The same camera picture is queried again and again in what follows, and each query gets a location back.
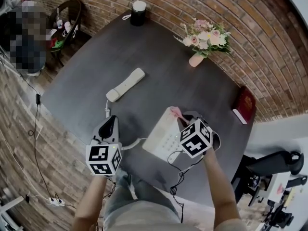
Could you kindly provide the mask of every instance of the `human arm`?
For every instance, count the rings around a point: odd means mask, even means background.
[[[75,213],[71,231],[89,231],[97,222],[103,204],[107,178],[94,176]]]
[[[222,171],[213,149],[206,151],[204,163],[215,208],[214,228],[230,219],[240,219],[230,181]]]

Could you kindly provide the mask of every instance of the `red book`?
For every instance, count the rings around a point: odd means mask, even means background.
[[[243,124],[247,124],[256,109],[256,100],[247,87],[241,87],[233,105],[233,112]]]

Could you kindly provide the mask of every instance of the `white cable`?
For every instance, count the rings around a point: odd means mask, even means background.
[[[105,108],[105,111],[106,111],[106,118],[108,118],[108,117],[110,116],[110,109],[108,108],[108,101],[109,101],[109,99],[107,99],[106,108]]]
[[[32,197],[32,198],[35,198],[35,197],[40,197],[39,195],[35,195],[35,196],[33,196],[33,195],[31,194],[31,192],[29,192],[29,193],[27,194],[27,196],[30,196],[30,197]]]
[[[65,38],[67,36],[67,34],[65,33],[65,30],[62,33],[63,38]]]
[[[124,15],[124,16],[122,17],[122,20],[127,20],[127,19],[130,18],[130,17],[131,17],[131,14]]]
[[[48,199],[48,198],[45,198],[45,197],[35,188],[35,186],[32,184],[32,182],[31,182],[29,176],[24,172],[23,168],[20,166],[20,164],[19,164],[18,161],[16,160],[16,158],[15,158],[13,152],[11,151],[11,149],[10,149],[10,147],[9,147],[9,144],[7,143],[7,141],[6,141],[5,137],[4,137],[4,135],[3,135],[2,131],[1,131],[1,129],[0,129],[0,132],[1,132],[1,135],[2,135],[2,137],[3,137],[3,139],[4,139],[4,142],[5,142],[6,146],[8,147],[8,149],[9,149],[9,151],[10,151],[12,157],[14,158],[14,160],[16,161],[16,163],[18,164],[18,166],[20,167],[21,171],[22,171],[22,172],[24,173],[24,175],[27,177],[27,179],[28,179],[30,185],[33,187],[33,189],[38,193],[38,195],[39,195],[40,197],[42,197],[43,199],[45,199],[46,201],[49,202],[49,199]]]
[[[135,147],[137,144],[139,144],[140,141],[146,140],[146,139],[147,139],[147,138],[137,138],[136,141],[135,141],[133,144],[130,144],[130,145],[128,145],[128,146],[123,146],[123,147],[121,148],[121,150],[122,150],[122,151],[129,150],[129,149]]]

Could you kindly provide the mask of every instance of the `forearm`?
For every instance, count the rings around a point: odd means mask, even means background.
[[[88,219],[96,223],[103,203],[107,178],[94,176],[86,193],[82,197],[75,213],[75,218]]]
[[[213,149],[206,152],[204,163],[214,206],[235,202],[232,185],[222,171]]]
[[[240,218],[240,215],[237,210],[232,185],[222,171],[213,149],[206,152],[204,163],[215,208],[215,228],[222,222]]]

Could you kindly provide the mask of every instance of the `power strip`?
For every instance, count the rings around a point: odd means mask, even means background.
[[[49,198],[49,202],[51,205],[56,206],[56,207],[61,207],[61,206],[65,206],[65,201],[61,200],[61,199],[56,199],[56,198]]]

